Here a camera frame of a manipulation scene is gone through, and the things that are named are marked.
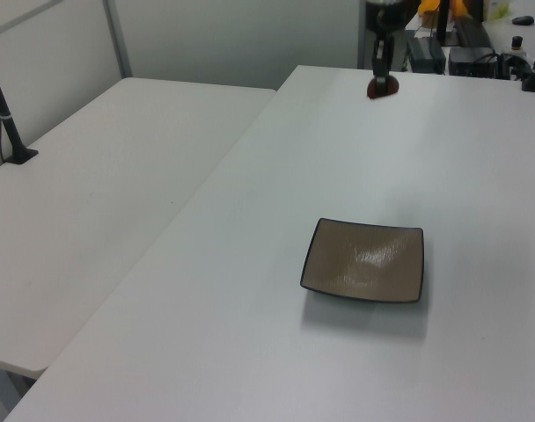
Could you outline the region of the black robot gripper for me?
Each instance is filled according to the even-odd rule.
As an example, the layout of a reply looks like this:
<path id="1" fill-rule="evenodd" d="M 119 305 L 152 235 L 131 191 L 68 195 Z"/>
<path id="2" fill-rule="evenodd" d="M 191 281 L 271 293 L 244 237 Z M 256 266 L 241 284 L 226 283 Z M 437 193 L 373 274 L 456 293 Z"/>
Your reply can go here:
<path id="1" fill-rule="evenodd" d="M 365 26 L 376 35 L 394 33 L 405 27 L 404 0 L 367 0 L 365 3 Z M 373 75 L 377 86 L 384 86 L 390 77 L 394 54 L 394 36 L 385 40 L 377 37 L 372 55 Z"/>

